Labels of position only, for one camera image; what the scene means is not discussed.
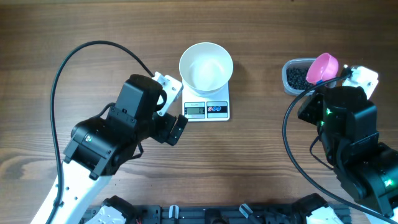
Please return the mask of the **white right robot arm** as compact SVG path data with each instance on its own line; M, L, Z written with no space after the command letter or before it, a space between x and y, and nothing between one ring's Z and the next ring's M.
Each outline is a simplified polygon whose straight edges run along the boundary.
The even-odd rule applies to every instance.
M385 217L397 208L397 151L379 142L377 108L361 87L321 87L298 111L317 126L326 159L353 200Z

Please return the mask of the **pink scoop with blue handle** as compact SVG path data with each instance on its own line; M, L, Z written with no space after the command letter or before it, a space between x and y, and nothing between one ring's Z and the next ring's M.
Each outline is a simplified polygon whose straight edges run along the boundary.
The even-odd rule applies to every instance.
M339 69L337 59L329 53L319 55L308 69L306 81L316 85L320 81L331 80L336 77Z

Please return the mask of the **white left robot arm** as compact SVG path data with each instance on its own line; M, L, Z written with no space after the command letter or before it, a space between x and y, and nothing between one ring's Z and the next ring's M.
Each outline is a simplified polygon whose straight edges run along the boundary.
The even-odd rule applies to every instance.
M134 74L124 82L115 103L79 122L64 150L61 173L33 223L77 223L120 166L140 158L141 142L152 138L176 145L188 119L167 113L182 94L182 82L156 73Z

